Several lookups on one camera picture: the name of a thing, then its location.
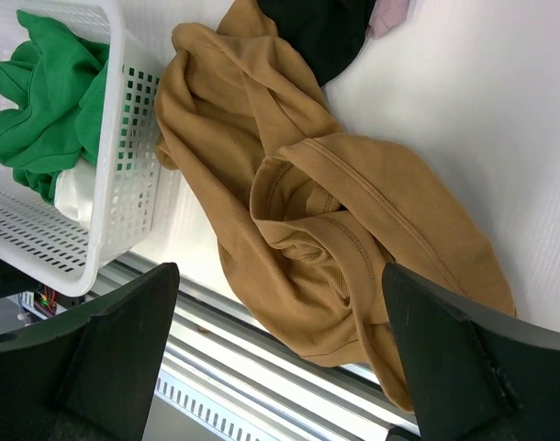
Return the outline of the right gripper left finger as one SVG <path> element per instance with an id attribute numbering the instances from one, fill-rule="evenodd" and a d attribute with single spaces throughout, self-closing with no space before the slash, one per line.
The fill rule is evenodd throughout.
<path id="1" fill-rule="evenodd" d="M 0 440 L 140 440 L 178 295 L 176 264 L 0 334 Z"/>

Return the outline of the brown tank top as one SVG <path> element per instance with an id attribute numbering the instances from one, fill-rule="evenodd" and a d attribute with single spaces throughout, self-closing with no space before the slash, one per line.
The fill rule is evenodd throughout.
<path id="1" fill-rule="evenodd" d="M 155 98 L 161 164 L 182 173 L 237 298 L 307 361 L 372 367 L 412 402 L 382 290 L 389 263 L 507 315 L 487 236 L 411 149 L 347 132 L 253 1 L 182 23 Z"/>

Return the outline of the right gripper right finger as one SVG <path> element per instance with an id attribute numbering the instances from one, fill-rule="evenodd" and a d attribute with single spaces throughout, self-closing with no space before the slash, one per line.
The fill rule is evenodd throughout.
<path id="1" fill-rule="evenodd" d="M 382 285 L 424 440 L 560 440 L 560 333 L 398 264 Z"/>

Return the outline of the white tank top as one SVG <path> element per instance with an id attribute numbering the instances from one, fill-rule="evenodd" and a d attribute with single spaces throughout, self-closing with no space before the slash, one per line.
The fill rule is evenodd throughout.
<path id="1" fill-rule="evenodd" d="M 74 168 L 59 173 L 53 205 L 64 217 L 89 230 L 94 191 L 95 167 L 84 158 L 80 158 Z"/>

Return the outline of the green tank top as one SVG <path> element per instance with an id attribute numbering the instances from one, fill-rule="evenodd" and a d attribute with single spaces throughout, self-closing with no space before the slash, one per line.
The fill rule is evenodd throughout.
<path id="1" fill-rule="evenodd" d="M 61 172 L 97 163 L 109 47 L 50 17 L 19 10 L 17 21 L 29 39 L 0 62 L 0 95 L 14 103 L 0 110 L 0 164 L 52 203 Z"/>

